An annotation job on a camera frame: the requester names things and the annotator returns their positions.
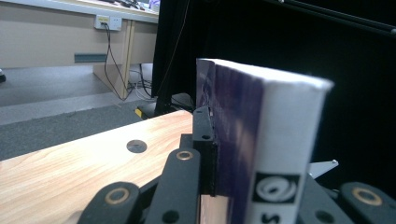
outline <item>desk leg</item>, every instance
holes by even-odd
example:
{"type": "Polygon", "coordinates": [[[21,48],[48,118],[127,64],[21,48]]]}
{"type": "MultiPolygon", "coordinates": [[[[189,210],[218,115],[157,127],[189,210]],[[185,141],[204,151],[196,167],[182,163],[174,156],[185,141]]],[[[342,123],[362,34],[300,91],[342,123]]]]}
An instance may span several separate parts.
{"type": "Polygon", "coordinates": [[[110,56],[108,56],[106,71],[103,64],[93,66],[93,72],[121,99],[125,99],[128,96],[126,89],[128,88],[131,51],[134,41],[134,21],[127,21],[126,29],[121,64],[116,66],[110,56]]]}

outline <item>logo on book spine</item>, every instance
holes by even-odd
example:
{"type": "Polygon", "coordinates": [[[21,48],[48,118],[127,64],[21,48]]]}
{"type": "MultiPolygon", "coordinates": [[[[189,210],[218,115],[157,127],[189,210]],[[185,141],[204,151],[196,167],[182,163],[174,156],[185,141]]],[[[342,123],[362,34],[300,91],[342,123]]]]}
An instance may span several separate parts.
{"type": "Polygon", "coordinates": [[[294,203],[299,175],[268,175],[256,173],[253,202],[294,203]]]}

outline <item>carpet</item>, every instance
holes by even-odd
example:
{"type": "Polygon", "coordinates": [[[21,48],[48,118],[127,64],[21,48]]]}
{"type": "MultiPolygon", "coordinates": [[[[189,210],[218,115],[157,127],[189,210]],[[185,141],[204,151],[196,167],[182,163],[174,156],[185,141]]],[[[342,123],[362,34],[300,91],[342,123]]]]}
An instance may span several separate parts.
{"type": "Polygon", "coordinates": [[[0,126],[0,161],[132,124],[145,101],[110,105],[0,126]]]}

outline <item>black cable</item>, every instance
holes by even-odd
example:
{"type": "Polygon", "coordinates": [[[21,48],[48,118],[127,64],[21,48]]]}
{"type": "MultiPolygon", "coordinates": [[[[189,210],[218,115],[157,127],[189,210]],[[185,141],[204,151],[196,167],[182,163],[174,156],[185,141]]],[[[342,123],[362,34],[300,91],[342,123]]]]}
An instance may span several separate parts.
{"type": "Polygon", "coordinates": [[[142,80],[142,83],[143,83],[143,90],[145,90],[145,92],[149,96],[149,98],[152,98],[151,94],[149,94],[149,92],[146,90],[146,86],[144,85],[144,83],[145,83],[144,80],[145,79],[143,79],[143,68],[142,68],[142,64],[141,63],[139,64],[139,68],[140,68],[140,79],[142,80]]]}
{"type": "Polygon", "coordinates": [[[125,86],[125,80],[124,80],[123,77],[122,77],[122,74],[121,74],[121,71],[120,71],[120,69],[119,69],[119,66],[117,65],[116,60],[114,59],[113,51],[111,50],[111,45],[110,45],[110,43],[111,43],[110,28],[108,27],[107,23],[104,23],[104,26],[105,26],[105,28],[106,28],[106,33],[107,33],[107,54],[106,54],[106,61],[105,61],[105,75],[106,75],[107,81],[110,83],[111,87],[113,88],[114,92],[117,94],[117,96],[119,97],[119,99],[122,100],[122,101],[125,101],[125,100],[128,98],[128,96],[131,94],[132,88],[130,89],[130,88],[128,88],[127,86],[125,86]],[[121,78],[121,80],[122,80],[123,87],[124,87],[125,90],[128,92],[128,94],[127,94],[127,96],[126,96],[125,98],[121,98],[121,97],[120,97],[119,93],[117,92],[116,88],[114,87],[113,83],[110,81],[110,78],[109,78],[108,75],[107,75],[106,66],[107,66],[107,58],[108,58],[108,53],[109,53],[109,52],[110,52],[111,58],[113,59],[114,64],[116,65],[117,71],[119,72],[120,78],[121,78]]]}

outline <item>gray floor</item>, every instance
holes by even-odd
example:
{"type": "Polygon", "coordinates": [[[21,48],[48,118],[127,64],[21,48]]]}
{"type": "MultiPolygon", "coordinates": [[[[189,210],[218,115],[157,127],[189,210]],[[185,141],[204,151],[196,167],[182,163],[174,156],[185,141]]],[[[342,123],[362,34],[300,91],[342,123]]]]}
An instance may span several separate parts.
{"type": "MultiPolygon", "coordinates": [[[[151,80],[152,64],[142,67],[144,79],[151,80]]],[[[0,125],[122,103],[88,65],[3,71],[7,81],[0,83],[0,125]]],[[[139,71],[137,65],[130,72],[136,83],[140,77],[134,71],[139,71]]],[[[134,89],[125,102],[148,98],[134,89]]]]}

